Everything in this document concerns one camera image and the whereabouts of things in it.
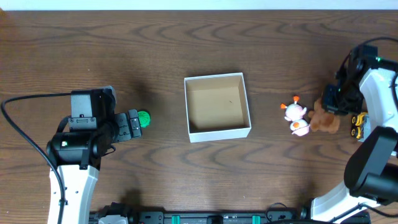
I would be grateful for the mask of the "brown plush bear toy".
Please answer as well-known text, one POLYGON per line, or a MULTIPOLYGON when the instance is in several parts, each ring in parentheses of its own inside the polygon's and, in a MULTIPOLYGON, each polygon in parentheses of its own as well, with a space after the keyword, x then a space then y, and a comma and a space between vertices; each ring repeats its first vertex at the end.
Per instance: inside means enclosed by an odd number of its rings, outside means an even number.
POLYGON ((308 112, 310 118, 310 129, 313 132, 322 131, 334 134, 339 130, 340 117, 325 111, 322 108, 322 99, 319 98, 314 102, 314 107, 308 112))

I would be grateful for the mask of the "yellow grey toy truck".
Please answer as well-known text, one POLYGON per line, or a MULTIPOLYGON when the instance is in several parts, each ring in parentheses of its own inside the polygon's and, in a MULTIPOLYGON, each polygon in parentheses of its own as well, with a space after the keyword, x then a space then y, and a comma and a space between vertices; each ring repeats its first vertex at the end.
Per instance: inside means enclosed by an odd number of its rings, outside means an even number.
POLYGON ((354 115, 351 118, 351 137, 359 142, 364 142, 371 132, 370 122, 368 121, 369 115, 367 112, 362 112, 354 115))

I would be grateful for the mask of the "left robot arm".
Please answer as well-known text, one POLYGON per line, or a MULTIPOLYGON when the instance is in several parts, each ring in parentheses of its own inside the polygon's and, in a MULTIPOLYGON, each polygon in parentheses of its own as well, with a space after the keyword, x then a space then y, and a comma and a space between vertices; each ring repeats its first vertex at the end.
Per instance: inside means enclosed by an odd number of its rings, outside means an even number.
POLYGON ((119 142, 139 138, 137 110, 116 114, 73 111, 47 144, 50 170, 49 223, 88 223, 91 200, 98 181, 101 159, 119 142))

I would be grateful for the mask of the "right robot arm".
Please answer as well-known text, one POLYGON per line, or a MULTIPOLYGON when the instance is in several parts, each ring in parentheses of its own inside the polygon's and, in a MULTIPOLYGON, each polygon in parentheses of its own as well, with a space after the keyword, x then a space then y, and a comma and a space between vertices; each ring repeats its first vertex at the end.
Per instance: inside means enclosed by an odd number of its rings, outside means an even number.
POLYGON ((368 110, 369 132, 350 157, 344 181, 303 208, 302 219, 341 223, 357 213, 397 201, 397 63, 377 56, 358 57, 340 68, 337 86, 324 92, 323 109, 334 114, 368 110))

